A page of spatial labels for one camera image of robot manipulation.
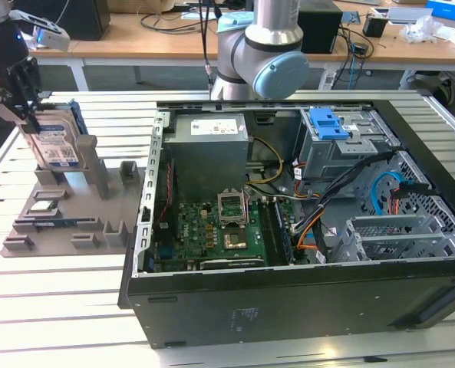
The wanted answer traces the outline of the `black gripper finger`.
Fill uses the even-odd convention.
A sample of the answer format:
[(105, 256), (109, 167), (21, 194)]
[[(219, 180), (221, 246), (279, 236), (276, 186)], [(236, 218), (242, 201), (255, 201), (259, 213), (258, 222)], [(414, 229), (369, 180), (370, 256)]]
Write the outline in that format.
[(40, 133), (35, 108), (42, 92), (41, 75), (37, 59), (27, 57), (17, 63), (8, 73), (13, 112), (21, 121), (25, 133)]

